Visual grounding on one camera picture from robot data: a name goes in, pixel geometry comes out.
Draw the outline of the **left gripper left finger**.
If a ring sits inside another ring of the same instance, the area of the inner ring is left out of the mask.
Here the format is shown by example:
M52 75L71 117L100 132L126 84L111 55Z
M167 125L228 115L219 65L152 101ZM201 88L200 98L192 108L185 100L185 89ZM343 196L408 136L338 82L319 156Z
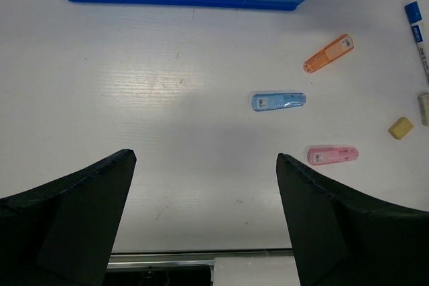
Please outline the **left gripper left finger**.
M122 149L1 199L2 285L101 285L137 158Z

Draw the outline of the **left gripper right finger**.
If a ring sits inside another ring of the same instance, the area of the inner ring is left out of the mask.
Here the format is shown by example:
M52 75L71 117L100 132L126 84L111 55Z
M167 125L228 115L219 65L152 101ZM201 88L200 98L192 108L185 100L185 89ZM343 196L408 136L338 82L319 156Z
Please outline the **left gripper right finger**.
M326 177L287 154L278 187L302 285L427 285L428 213Z

